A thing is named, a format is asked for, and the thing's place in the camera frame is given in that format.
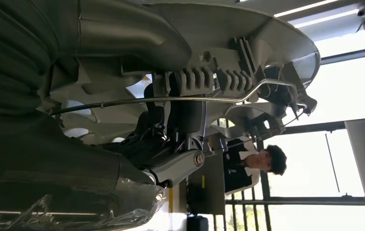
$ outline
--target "metal bar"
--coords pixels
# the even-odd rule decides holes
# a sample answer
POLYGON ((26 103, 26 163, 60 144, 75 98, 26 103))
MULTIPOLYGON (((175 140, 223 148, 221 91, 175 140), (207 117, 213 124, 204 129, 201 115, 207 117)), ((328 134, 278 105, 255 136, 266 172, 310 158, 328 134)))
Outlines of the metal bar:
POLYGON ((232 205, 232 214, 233 214, 233 230, 238 230, 238 225, 236 224, 236 208, 234 205, 232 205))
POLYGON ((360 58, 365 58, 365 49, 324 57, 321 59, 321 65, 334 64, 360 58))
MULTIPOLYGON (((256 200, 256 193, 254 192, 254 187, 252 187, 252 201, 256 200)), ((256 231, 259 231, 259 219, 257 218, 257 208, 256 205, 253 205, 253 216, 254 216, 254 224, 256 226, 256 231)))
POLYGON ((226 215, 223 215, 223 230, 226 231, 226 215))
POLYGON ((52 112, 51 116, 67 113, 67 112, 74 112, 84 109, 90 108, 105 108, 111 106, 118 106, 123 104, 132 104, 132 103, 147 103, 147 102, 162 102, 162 101, 205 101, 205 102, 219 102, 219 103, 241 103, 244 102, 246 99, 251 97, 253 94, 257 92, 257 90, 264 84, 277 84, 282 86, 292 87, 294 91, 294 98, 295 102, 299 103, 298 95, 297 95, 297 88, 295 84, 290 82, 285 82, 277 79, 263 79, 260 81, 256 86, 253 87, 245 96, 237 99, 228 99, 228 98, 214 98, 214 97, 196 97, 196 96, 184 96, 184 97, 149 97, 149 98, 141 98, 141 99, 128 99, 128 100, 117 100, 117 101, 110 101, 110 102, 101 102, 101 103, 89 103, 81 106, 75 107, 68 107, 62 110, 52 112))
POLYGON ((216 215, 214 214, 214 231, 217 231, 216 215))
POLYGON ((253 205, 253 216, 254 216, 254 225, 256 226, 256 231, 259 231, 259 219, 257 218, 256 205, 253 205))
POLYGON ((316 132, 316 131, 331 132, 340 129, 345 129, 344 121, 286 127, 286 130, 284 130, 284 132, 281 133, 280 135, 290 135, 290 134, 299 134, 299 133, 316 132))
POLYGON ((331 149, 329 147, 329 142, 328 142, 328 136, 327 136, 327 134, 325 134, 325 140, 327 142, 327 147, 328 147, 328 152, 329 152, 329 158, 331 159, 331 165, 332 165, 332 171, 334 172, 335 183, 337 184, 337 189, 338 189, 338 192, 340 193, 340 185, 338 184, 337 173, 335 172, 334 161, 332 160, 332 154, 331 154, 331 149))
POLYGON ((268 205, 264 205, 264 215, 266 216, 267 231, 271 231, 271 220, 270 220, 270 212, 269 212, 269 206, 268 205))
MULTIPOLYGON (((245 192, 242 191, 242 199, 245 199, 245 192)), ((243 209, 243 224, 245 226, 245 231, 247 231, 247 213, 246 213, 246 206, 242 205, 242 209, 243 209)))
POLYGON ((361 205, 364 197, 271 197, 269 200, 230 200, 227 205, 361 205))

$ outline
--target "plastic wrap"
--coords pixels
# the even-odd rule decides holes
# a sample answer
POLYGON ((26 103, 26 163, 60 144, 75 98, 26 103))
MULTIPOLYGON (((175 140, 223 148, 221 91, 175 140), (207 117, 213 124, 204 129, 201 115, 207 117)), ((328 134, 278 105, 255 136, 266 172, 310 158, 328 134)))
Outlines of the plastic wrap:
POLYGON ((102 231, 124 230, 147 223, 164 204, 164 188, 140 184, 129 179, 119 179, 115 190, 110 193, 90 189, 72 189, 69 196, 54 200, 47 194, 24 212, 0 211, 0 230, 37 231, 102 231), (94 213, 56 212, 56 204, 84 203, 81 207, 92 207, 94 213))

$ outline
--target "metal pipe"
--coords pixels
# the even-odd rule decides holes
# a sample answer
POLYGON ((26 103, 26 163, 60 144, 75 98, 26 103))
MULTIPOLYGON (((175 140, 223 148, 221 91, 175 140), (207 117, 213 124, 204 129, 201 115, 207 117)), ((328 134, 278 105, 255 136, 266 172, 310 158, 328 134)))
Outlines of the metal pipe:
POLYGON ((68 107, 62 110, 52 112, 50 115, 57 115, 67 112, 74 112, 84 109, 90 108, 105 108, 111 106, 118 106, 123 104, 132 104, 132 103, 147 103, 147 102, 158 102, 158 101, 205 101, 205 102, 219 102, 219 103, 241 103, 244 102, 246 99, 251 97, 256 91, 264 84, 276 84, 282 86, 292 87, 294 90, 294 99, 295 102, 298 103, 298 95, 297 95, 297 88, 295 84, 281 81, 277 79, 263 79, 260 81, 252 90, 249 91, 245 96, 237 99, 227 99, 227 98, 214 98, 214 97, 194 97, 194 96, 186 96, 186 97, 149 97, 149 98, 142 98, 142 99, 128 99, 128 100, 117 100, 117 101, 110 101, 110 102, 101 102, 101 103, 89 103, 81 106, 75 107, 68 107))

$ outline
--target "person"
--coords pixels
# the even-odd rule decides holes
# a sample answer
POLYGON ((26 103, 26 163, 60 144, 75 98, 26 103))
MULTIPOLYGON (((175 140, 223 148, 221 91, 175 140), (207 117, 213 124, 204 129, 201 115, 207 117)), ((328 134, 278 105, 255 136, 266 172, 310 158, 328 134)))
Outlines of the person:
POLYGON ((277 145, 256 151, 248 137, 227 142, 228 151, 223 153, 225 194, 230 195, 251 188, 259 182, 260 171, 283 175, 287 157, 277 145))

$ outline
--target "fluorescent light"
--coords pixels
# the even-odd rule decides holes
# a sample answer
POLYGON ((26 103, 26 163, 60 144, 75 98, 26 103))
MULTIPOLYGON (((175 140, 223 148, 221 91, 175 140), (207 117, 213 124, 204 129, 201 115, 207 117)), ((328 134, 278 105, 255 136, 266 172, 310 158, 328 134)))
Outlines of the fluorescent light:
POLYGON ((281 12, 281 13, 276 13, 274 15, 274 17, 281 17, 281 16, 285 16, 285 15, 288 15, 288 14, 291 14, 291 13, 296 13, 296 12, 308 10, 308 9, 311 9, 311 8, 314 8, 314 7, 317 7, 317 6, 322 6, 322 5, 325 5, 325 4, 328 4, 328 3, 332 3, 332 2, 335 2, 335 1, 339 1, 339 0, 325 0, 325 1, 320 1, 320 2, 317 2, 317 3, 311 4, 311 5, 302 6, 302 7, 299 7, 299 8, 296 8, 296 9, 292 9, 292 10, 289 10, 289 11, 284 11, 284 12, 281 12))
POLYGON ((296 24, 296 25, 294 25, 294 27, 295 28, 300 28, 300 27, 304 27, 304 26, 311 26, 311 25, 314 25, 314 24, 317 24, 317 23, 326 22, 326 21, 329 21, 329 20, 332 20, 332 19, 341 18, 341 17, 347 16, 347 15, 356 14, 356 13, 358 13, 358 9, 353 10, 353 11, 347 11, 347 12, 344 12, 344 13, 335 14, 335 15, 332 15, 332 16, 324 17, 324 18, 319 18, 319 19, 308 21, 308 22, 305 22, 305 23, 296 24))

